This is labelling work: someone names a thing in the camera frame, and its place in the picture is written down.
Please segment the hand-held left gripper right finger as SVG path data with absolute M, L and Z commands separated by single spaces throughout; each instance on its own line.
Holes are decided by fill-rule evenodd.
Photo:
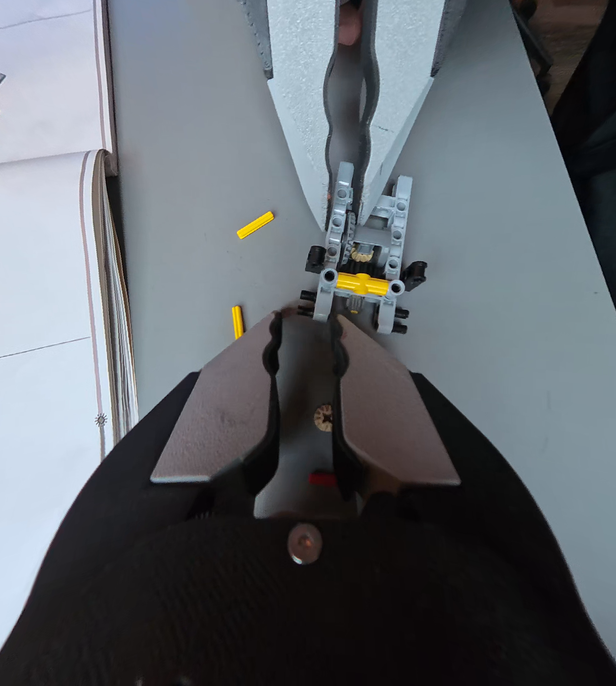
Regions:
M 330 321 L 332 463 L 344 500 L 461 479 L 409 370 L 343 315 Z

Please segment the person's right hand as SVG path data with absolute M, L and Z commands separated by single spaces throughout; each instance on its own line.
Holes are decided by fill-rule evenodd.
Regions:
M 362 33 L 363 10 L 361 1 L 340 1 L 338 43 L 352 46 L 356 44 Z

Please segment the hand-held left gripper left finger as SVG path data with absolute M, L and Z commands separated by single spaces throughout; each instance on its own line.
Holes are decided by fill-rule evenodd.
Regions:
M 282 313 L 205 365 L 150 476 L 154 484 L 229 484 L 255 498 L 279 460 L 276 375 Z

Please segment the white lego instruction booklet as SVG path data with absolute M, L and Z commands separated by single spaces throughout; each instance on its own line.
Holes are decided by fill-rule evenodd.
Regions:
M 138 421 L 105 1 L 0 1 L 0 649 Z

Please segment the grey lego frame assembly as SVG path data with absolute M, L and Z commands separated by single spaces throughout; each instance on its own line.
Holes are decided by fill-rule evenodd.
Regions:
M 409 310 L 399 305 L 404 293 L 426 281 L 427 264 L 403 266 L 412 178 L 399 176 L 392 195 L 381 195 L 365 224 L 352 209 L 354 165 L 341 162 L 332 193 L 332 210 L 323 245 L 313 245 L 306 258 L 307 272 L 317 274 L 315 290 L 302 290 L 297 312 L 327 322 L 335 301 L 359 313 L 371 304 L 377 333 L 405 334 Z

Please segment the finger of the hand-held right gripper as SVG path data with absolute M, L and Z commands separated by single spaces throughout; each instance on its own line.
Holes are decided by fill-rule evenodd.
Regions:
M 389 181 L 432 84 L 445 1 L 366 1 L 361 58 L 359 224 Z
M 269 92 L 317 225 L 328 221 L 332 126 L 326 85 L 337 51 L 336 1 L 267 1 Z

